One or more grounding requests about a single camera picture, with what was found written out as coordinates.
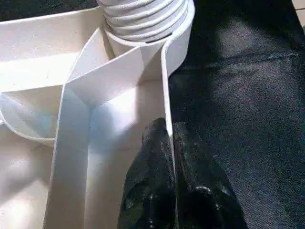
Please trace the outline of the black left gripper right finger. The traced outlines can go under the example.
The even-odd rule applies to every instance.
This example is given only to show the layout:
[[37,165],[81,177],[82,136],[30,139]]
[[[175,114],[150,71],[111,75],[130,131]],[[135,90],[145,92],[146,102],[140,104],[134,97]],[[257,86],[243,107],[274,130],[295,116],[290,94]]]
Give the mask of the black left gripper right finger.
[[173,125],[181,229],[239,229],[241,206],[221,167],[188,123]]

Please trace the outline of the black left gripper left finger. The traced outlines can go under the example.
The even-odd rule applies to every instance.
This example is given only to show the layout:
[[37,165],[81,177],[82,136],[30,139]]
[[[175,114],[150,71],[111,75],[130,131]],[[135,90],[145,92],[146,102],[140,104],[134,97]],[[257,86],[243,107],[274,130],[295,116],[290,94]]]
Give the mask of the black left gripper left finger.
[[175,225],[175,175],[164,118],[143,131],[142,146],[124,183],[122,229],[172,229]]

